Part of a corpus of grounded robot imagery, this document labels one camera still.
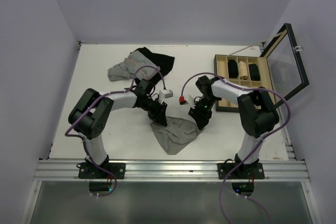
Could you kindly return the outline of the striped grey underwear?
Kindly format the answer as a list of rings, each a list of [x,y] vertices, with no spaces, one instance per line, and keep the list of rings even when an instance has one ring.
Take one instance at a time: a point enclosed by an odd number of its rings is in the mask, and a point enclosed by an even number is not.
[[[107,73],[108,79],[110,81],[118,81],[136,77],[140,80],[150,80],[160,68],[157,68],[156,65],[141,54],[139,55],[130,53],[121,63],[109,68]]]

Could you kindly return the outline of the glass box lid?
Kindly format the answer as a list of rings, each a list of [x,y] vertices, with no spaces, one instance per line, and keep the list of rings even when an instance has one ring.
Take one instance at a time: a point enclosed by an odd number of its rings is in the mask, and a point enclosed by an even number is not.
[[[285,23],[260,55],[266,61],[271,87],[287,101],[309,85],[292,25]]]

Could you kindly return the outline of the black rolled underwear right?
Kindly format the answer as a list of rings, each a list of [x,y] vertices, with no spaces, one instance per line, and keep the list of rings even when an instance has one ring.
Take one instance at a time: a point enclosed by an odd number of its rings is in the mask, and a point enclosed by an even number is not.
[[[251,81],[260,81],[259,68],[255,63],[249,64],[249,73]]]

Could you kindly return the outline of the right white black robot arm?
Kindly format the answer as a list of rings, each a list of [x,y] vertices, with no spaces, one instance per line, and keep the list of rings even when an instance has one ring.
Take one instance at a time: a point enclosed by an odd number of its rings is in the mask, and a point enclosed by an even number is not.
[[[269,92],[263,88],[252,89],[237,85],[226,79],[201,76],[195,83],[202,97],[194,103],[188,114],[199,130],[208,125],[213,105],[221,99],[238,106],[242,127],[245,131],[242,146],[236,154],[234,172],[246,178],[253,171],[252,164],[259,160],[262,136],[271,132],[279,123],[279,115]]]

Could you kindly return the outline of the wooden compartment box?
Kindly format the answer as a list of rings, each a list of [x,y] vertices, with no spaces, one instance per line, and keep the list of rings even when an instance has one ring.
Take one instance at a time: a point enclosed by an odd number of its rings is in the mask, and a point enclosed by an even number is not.
[[[240,86],[273,89],[268,63],[264,57],[215,55],[214,71]]]

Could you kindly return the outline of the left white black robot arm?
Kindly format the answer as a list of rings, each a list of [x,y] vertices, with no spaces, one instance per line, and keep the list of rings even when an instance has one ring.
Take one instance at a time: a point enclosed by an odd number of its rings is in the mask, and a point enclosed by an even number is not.
[[[160,99],[150,96],[154,85],[141,80],[134,88],[125,91],[99,93],[87,89],[68,116],[70,124],[66,130],[66,137],[81,139],[86,160],[91,162],[90,171],[97,178],[104,178],[109,172],[106,163],[108,154],[104,150],[102,132],[105,128],[110,112],[119,109],[141,108],[148,113],[149,119],[160,125],[167,126],[167,104]]]

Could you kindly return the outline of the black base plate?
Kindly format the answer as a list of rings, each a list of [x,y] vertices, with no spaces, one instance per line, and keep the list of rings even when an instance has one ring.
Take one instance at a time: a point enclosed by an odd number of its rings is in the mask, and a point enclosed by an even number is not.
[[[226,175],[237,165],[237,163],[233,162],[217,163],[219,179],[224,179]],[[265,179],[263,165],[261,163],[249,165],[242,164],[229,175],[228,179]]]
[[[76,167],[79,169],[78,178],[80,179],[108,179],[112,177],[102,169],[111,172],[116,179],[124,179],[125,174],[125,163],[104,163],[99,169],[91,162],[83,162],[77,164]]]

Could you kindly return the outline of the black rolled underwear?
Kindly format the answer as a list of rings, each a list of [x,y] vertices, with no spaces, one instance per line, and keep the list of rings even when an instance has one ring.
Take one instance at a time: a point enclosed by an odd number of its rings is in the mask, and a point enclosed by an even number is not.
[[[230,79],[236,79],[239,75],[238,64],[235,60],[228,60],[228,75]]]
[[[249,64],[249,73],[251,81],[260,81],[259,68],[255,63]]]

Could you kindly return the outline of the aluminium mounting rail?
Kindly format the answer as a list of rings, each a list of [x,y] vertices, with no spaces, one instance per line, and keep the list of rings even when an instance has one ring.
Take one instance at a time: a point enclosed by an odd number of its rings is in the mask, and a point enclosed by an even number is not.
[[[39,161],[33,179],[35,181],[93,181],[107,179],[80,179],[77,164],[80,159],[49,159]],[[224,161],[141,161],[117,160],[125,163],[122,182],[219,182],[217,163]],[[309,172],[304,161],[261,161],[265,179],[228,179],[233,182],[308,182]]]

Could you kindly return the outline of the beige rolled underwear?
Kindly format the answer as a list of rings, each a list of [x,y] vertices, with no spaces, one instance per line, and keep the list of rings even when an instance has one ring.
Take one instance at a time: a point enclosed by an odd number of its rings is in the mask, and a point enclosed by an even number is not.
[[[247,69],[247,64],[243,61],[240,61],[238,63],[238,70],[239,70],[239,77],[242,80],[247,80],[248,79],[248,69]]]

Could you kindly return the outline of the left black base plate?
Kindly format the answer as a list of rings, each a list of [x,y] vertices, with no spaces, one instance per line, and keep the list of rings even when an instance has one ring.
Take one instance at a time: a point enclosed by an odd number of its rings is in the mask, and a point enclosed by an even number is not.
[[[125,163],[104,163],[99,169],[91,162],[83,162],[77,164],[76,167],[79,169],[78,178],[80,179],[108,179],[112,177],[102,169],[111,172],[116,179],[124,179],[125,174]]]

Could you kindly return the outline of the black rolled underwear left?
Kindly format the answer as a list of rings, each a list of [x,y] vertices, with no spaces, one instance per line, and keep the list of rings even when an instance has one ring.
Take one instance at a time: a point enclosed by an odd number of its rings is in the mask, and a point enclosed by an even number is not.
[[[235,60],[228,60],[228,75],[230,79],[236,79],[239,75],[238,64]]]

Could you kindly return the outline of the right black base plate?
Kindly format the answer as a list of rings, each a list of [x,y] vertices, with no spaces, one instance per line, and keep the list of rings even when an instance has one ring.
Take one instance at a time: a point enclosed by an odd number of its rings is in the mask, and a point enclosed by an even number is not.
[[[219,179],[224,179],[226,175],[237,165],[237,163],[233,162],[217,163]],[[249,165],[242,164],[229,175],[228,179],[265,179],[263,165],[261,163]]]

